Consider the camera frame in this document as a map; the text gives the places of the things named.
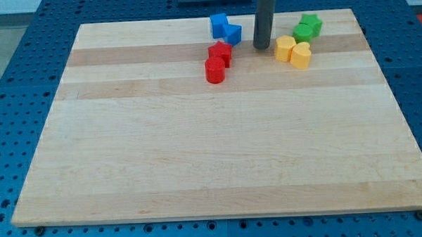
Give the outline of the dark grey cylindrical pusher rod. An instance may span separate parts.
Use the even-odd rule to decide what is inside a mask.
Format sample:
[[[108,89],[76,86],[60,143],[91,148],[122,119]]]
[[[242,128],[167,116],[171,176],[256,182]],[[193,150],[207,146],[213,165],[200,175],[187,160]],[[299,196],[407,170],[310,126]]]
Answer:
[[[276,0],[257,0],[252,45],[258,50],[269,48]]]

